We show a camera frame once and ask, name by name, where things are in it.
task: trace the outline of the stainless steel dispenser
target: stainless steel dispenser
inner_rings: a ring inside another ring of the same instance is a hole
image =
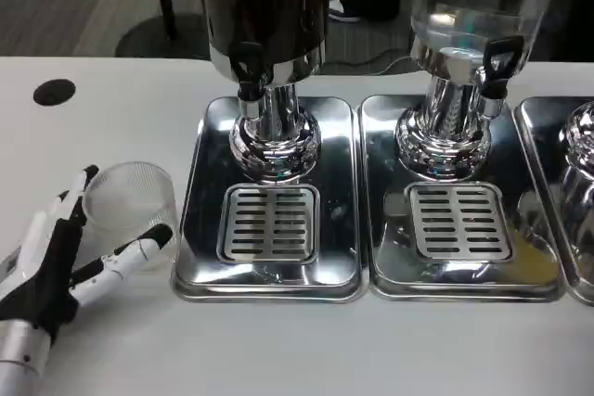
[[[536,97],[515,110],[536,194],[534,226],[549,226],[571,293],[594,304],[594,102]]]
[[[200,123],[175,292],[349,301],[366,284],[355,117],[295,84],[324,60],[328,0],[203,0],[211,57],[239,84]]]
[[[373,287],[389,299],[551,300],[561,274],[505,106],[549,0],[415,0],[425,97],[359,110]]]

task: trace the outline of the robotic hand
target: robotic hand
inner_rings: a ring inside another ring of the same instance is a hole
[[[86,224],[82,193],[97,172],[97,166],[86,168],[70,191],[36,212],[21,245],[0,263],[0,396],[36,394],[59,328],[140,269],[173,235],[158,224],[73,272]]]

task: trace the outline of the dark dispenser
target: dark dispenser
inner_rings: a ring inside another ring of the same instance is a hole
[[[199,137],[174,291],[187,300],[349,301],[366,284],[355,117],[295,84],[324,61],[328,0],[203,0],[211,58],[238,84]]]

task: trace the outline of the black cable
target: black cable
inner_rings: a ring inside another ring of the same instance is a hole
[[[384,57],[385,55],[387,55],[388,53],[392,53],[392,52],[402,52],[402,49],[400,48],[387,48],[385,50],[383,50],[382,52],[380,52],[378,55],[372,57],[369,60],[364,60],[362,62],[348,62],[346,60],[329,60],[327,62],[324,63],[324,66],[328,66],[328,65],[343,65],[346,67],[350,67],[352,69],[356,69],[357,67],[361,67],[362,65],[367,65],[367,64],[371,64],[373,62],[375,62],[376,60]]]

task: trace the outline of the black circle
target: black circle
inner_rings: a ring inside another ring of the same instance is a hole
[[[35,89],[33,101],[44,107],[59,106],[73,97],[75,92],[76,86],[68,79],[53,79]]]

